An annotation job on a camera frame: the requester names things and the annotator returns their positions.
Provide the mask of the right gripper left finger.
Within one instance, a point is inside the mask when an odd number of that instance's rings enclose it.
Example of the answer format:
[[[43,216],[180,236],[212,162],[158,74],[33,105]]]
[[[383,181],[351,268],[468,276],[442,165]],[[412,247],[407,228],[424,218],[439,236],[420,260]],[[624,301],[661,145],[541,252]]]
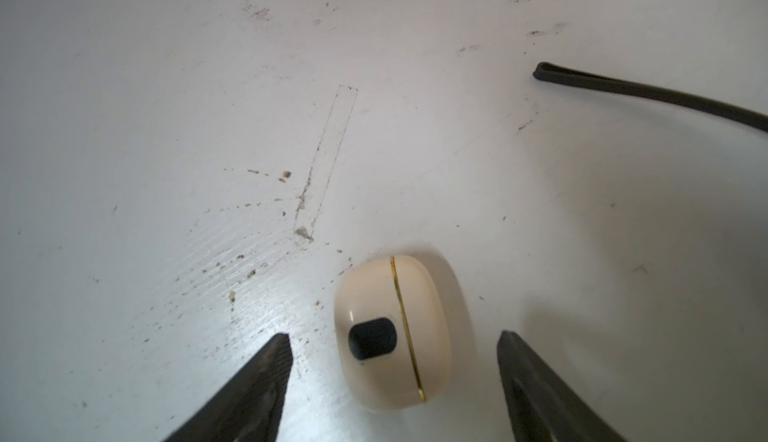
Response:
[[[169,441],[274,441],[293,365],[290,338],[277,333]]]

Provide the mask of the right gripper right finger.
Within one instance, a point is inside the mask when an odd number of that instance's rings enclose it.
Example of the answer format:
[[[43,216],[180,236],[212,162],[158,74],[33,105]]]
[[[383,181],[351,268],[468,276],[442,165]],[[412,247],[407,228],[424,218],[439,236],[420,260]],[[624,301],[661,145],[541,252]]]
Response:
[[[622,441],[562,378],[513,331],[503,331],[497,362],[517,441]]]

